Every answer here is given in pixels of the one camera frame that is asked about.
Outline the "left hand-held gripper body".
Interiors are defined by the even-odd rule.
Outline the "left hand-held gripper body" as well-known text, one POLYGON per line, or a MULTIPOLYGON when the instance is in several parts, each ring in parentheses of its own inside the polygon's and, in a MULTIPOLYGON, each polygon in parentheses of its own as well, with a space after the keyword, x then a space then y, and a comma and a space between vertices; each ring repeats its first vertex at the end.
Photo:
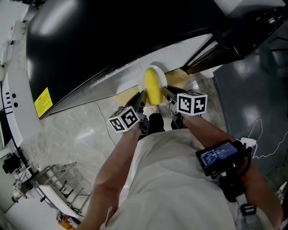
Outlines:
POLYGON ((143 135, 147 135, 149 130, 149 121, 147 116, 135 112, 132 106, 121 107, 108 118, 108 122, 116 133, 127 132, 137 124, 139 125, 143 135))

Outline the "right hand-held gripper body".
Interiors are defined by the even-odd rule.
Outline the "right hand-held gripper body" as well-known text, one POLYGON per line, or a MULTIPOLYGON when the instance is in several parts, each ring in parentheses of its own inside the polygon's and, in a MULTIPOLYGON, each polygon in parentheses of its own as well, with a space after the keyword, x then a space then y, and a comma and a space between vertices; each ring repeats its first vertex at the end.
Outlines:
POLYGON ((177 93, 172 102, 172 121, 177 129, 184 128, 183 115, 201 116, 207 111, 207 95, 199 92, 177 93))

